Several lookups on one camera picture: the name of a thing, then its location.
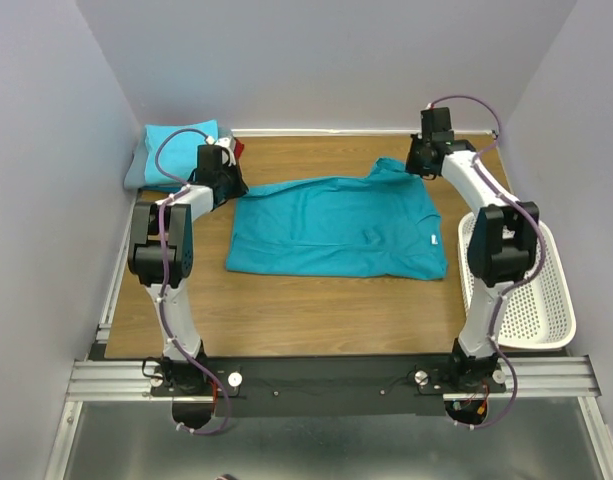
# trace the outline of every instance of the wooden tabletop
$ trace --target wooden tabletop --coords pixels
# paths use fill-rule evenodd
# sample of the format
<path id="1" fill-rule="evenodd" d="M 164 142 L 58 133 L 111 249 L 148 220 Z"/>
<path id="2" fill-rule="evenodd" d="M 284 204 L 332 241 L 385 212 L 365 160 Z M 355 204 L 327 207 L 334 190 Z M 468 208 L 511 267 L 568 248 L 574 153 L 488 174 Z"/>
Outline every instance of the wooden tabletop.
<path id="1" fill-rule="evenodd" d="M 467 137 L 476 148 L 490 136 Z M 248 185 L 368 174 L 378 157 L 404 160 L 405 136 L 244 139 Z M 484 158 L 507 186 L 497 152 Z M 464 320 L 457 263 L 457 225 L 468 207 L 444 179 L 426 183 L 442 216 L 448 274 L 441 281 L 252 275 L 224 268 L 235 202 L 194 224 L 195 261 L 188 288 L 208 355 L 316 355 L 450 350 Z M 128 270 L 106 350 L 109 358 L 160 355 L 155 309 Z"/>

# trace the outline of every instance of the white laundry basket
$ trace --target white laundry basket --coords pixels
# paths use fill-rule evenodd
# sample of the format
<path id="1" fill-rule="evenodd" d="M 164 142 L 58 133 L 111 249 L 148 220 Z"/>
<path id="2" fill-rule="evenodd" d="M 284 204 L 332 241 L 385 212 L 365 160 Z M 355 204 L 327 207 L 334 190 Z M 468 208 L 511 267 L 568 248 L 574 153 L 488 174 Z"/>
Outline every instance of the white laundry basket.
<path id="1" fill-rule="evenodd" d="M 473 275 L 468 268 L 466 252 L 474 227 L 475 216 L 472 213 L 459 222 L 459 271 L 466 312 L 473 296 Z M 543 222 L 540 222 L 540 228 L 546 240 L 546 263 L 534 281 L 515 290 L 511 296 L 498 340 L 506 347 L 530 350 L 562 348 L 575 336 L 575 314 L 557 247 L 550 229 Z"/>

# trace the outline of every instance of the folded teal cloth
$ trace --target folded teal cloth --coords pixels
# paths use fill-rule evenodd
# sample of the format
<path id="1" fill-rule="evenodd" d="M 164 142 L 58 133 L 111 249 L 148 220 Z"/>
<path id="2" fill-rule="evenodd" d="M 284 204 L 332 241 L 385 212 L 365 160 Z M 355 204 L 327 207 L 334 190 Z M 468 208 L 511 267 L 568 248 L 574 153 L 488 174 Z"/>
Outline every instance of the folded teal cloth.
<path id="1" fill-rule="evenodd" d="M 179 127 L 146 125 L 146 136 L 144 139 L 146 149 L 148 150 L 148 157 L 144 168 L 144 182 L 146 185 L 170 185 L 176 183 L 174 180 L 159 173 L 155 166 L 155 153 L 157 153 L 159 146 L 171 133 L 181 128 L 189 127 L 201 130 L 206 135 L 210 135 L 217 140 L 216 120 Z M 197 146 L 204 145 L 205 143 L 204 137 L 199 133 L 180 133 L 166 144 L 159 156 L 159 164 L 164 171 L 186 180 L 190 177 L 192 171 L 197 168 Z"/>
<path id="2" fill-rule="evenodd" d="M 237 200 L 226 268 L 341 277 L 446 275 L 441 218 L 424 182 L 380 158 L 365 178 L 253 187 Z"/>

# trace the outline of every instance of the purple cable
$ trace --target purple cable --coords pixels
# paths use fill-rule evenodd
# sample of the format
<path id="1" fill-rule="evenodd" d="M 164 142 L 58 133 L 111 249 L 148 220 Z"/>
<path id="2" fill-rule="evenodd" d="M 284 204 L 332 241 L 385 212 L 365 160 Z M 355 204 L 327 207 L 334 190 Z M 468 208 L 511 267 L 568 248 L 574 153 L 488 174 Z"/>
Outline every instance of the purple cable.
<path id="1" fill-rule="evenodd" d="M 185 132 L 199 133 L 200 135 L 202 135 L 204 137 L 204 139 L 208 139 L 208 135 L 206 135 L 201 130 L 197 130 L 196 128 L 182 128 L 180 130 L 177 130 L 176 132 L 171 133 L 166 138 L 166 140 L 164 140 L 162 142 L 162 144 L 157 149 L 157 152 L 155 153 L 155 167 L 157 167 L 157 170 L 159 170 L 159 173 L 161 173 L 162 175 L 167 176 L 168 178 L 171 178 L 171 179 L 175 180 L 176 182 L 179 182 L 179 183 L 183 184 L 184 186 L 188 185 L 188 182 L 186 180 L 184 180 L 184 179 L 182 179 L 180 177 L 177 177 L 175 175 L 172 175 L 172 174 L 164 171 L 164 169 L 162 169 L 162 167 L 159 164 L 159 155 L 161 154 L 162 149 L 164 148 L 164 146 L 170 140 L 172 140 L 175 136 L 179 135 L 180 133 L 185 133 Z M 163 268 L 164 268 L 164 278 L 162 279 L 162 288 L 159 290 L 159 296 L 162 299 L 165 298 L 166 288 L 168 287 L 168 281 L 170 280 L 170 269 L 169 269 L 169 266 L 168 266 L 168 244 L 166 243 L 166 236 L 163 235 L 163 233 L 166 230 L 166 224 L 164 222 L 164 212 L 165 212 L 166 206 L 168 204 L 174 202 L 175 200 L 180 199 L 181 197 L 183 197 L 187 193 L 188 193 L 188 190 L 182 187 L 182 190 L 180 190 L 176 194 L 166 198 L 159 205 L 159 209 L 158 209 L 158 212 L 157 212 L 158 213 L 158 224 L 159 224 L 159 244 L 161 245 L 162 264 L 163 264 Z M 224 387 L 224 384 L 215 376 L 215 374 L 213 374 L 213 372 L 211 372 L 206 367 L 204 367 L 195 358 L 193 358 L 191 355 L 189 355 L 188 352 L 186 352 L 186 350 L 184 350 L 182 345 L 177 340 L 177 337 L 175 337 L 172 329 L 170 328 L 170 325 L 168 324 L 168 321 L 166 320 L 166 312 L 164 311 L 164 301 L 161 301 L 159 303 L 159 317 L 162 320 L 162 328 L 164 329 L 164 332 L 166 332 L 166 335 L 168 336 L 168 338 L 171 339 L 172 344 L 175 346 L 175 348 L 177 350 L 179 350 L 179 352 L 184 356 L 184 358 L 188 361 L 188 363 L 193 365 L 195 368 L 197 368 L 199 371 L 201 371 L 204 375 L 209 377 L 213 382 L 215 382 L 215 385 L 217 385 L 217 387 L 219 389 L 221 389 L 221 391 L 222 391 L 222 393 L 224 395 L 224 401 L 226 402 L 226 415 L 224 416 L 224 420 L 222 421 L 222 423 L 219 426 L 217 426 L 217 427 L 215 427 L 215 428 L 213 428 L 211 430 L 195 430 L 195 429 L 189 428 L 189 427 L 187 427 L 187 426 L 185 426 L 185 425 L 180 423 L 180 424 L 178 424 L 179 428 L 181 428 L 182 430 L 185 430 L 185 431 L 187 431 L 187 432 L 189 432 L 189 433 L 191 433 L 193 435 L 212 435 L 214 433 L 223 432 L 226 429 L 226 426 L 228 425 L 228 421 L 229 421 L 229 419 L 231 417 L 231 414 L 232 414 L 232 405 L 231 405 L 230 397 L 228 396 L 228 392 L 226 392 L 226 388 Z"/>
<path id="2" fill-rule="evenodd" d="M 466 100 L 472 100 L 476 103 L 479 103 L 480 105 L 484 106 L 493 115 L 493 117 L 495 117 L 495 122 L 497 123 L 497 138 L 495 139 L 493 143 L 488 145 L 486 148 L 475 153 L 472 159 L 473 169 L 475 170 L 477 175 L 479 175 L 479 177 L 483 180 L 483 182 L 488 186 L 488 188 L 490 188 L 493 191 L 493 193 L 495 193 L 495 195 L 497 195 L 500 199 L 502 199 L 502 201 L 504 201 L 507 205 L 510 205 L 511 207 L 513 207 L 522 217 L 526 219 L 526 221 L 530 224 L 531 228 L 535 231 L 535 234 L 537 235 L 537 241 L 539 242 L 539 248 L 541 250 L 540 255 L 539 255 L 539 260 L 537 262 L 537 267 L 535 267 L 535 270 L 533 271 L 533 273 L 527 276 L 526 278 L 523 278 L 519 282 L 516 282 L 513 285 L 510 285 L 509 287 L 502 290 L 499 297 L 497 297 L 495 306 L 493 307 L 493 313 L 491 315 L 490 323 L 488 325 L 488 340 L 491 346 L 493 347 L 493 349 L 495 350 L 495 352 L 497 353 L 497 355 L 499 355 L 500 358 L 504 361 L 504 363 L 508 365 L 510 374 L 513 377 L 513 392 L 511 393 L 510 400 L 508 401 L 504 409 L 490 422 L 485 422 L 480 425 L 463 424 L 473 429 L 480 429 L 480 428 L 491 427 L 495 425 L 497 422 L 499 422 L 501 419 L 503 419 L 506 415 L 508 415 L 508 412 L 510 412 L 511 408 L 513 407 L 513 404 L 515 403 L 515 400 L 517 399 L 517 384 L 518 384 L 517 372 L 515 371 L 515 367 L 511 363 L 510 359 L 506 356 L 504 352 L 502 352 L 502 349 L 499 348 L 499 345 L 495 341 L 495 337 L 494 337 L 495 325 L 497 324 L 497 317 L 499 316 L 499 311 L 502 308 L 504 297 L 512 293 L 514 290 L 520 287 L 523 287 L 524 285 L 535 280 L 535 278 L 537 278 L 537 276 L 540 274 L 540 272 L 544 268 L 544 264 L 546 263 L 546 239 L 544 238 L 544 235 L 542 234 L 542 231 L 539 228 L 539 225 L 533 219 L 533 217 L 531 217 L 530 214 L 524 208 L 522 208 L 521 205 L 519 205 L 517 202 L 510 199 L 500 189 L 498 189 L 497 186 L 493 182 L 491 182 L 491 180 L 482 170 L 481 162 L 478 162 L 478 160 L 481 159 L 483 154 L 493 150 L 494 148 L 497 148 L 497 145 L 499 143 L 499 138 L 501 137 L 501 134 L 502 134 L 502 122 L 500 121 L 499 116 L 497 115 L 497 113 L 495 113 L 495 110 L 493 110 L 493 108 L 490 105 L 488 105 L 486 102 L 484 102 L 483 100 L 480 100 L 479 98 L 472 97 L 470 95 L 448 95 L 446 97 L 441 97 L 430 104 L 431 108 L 434 107 L 435 104 L 439 102 L 443 102 L 444 100 L 451 100 L 454 98 L 463 98 Z"/>

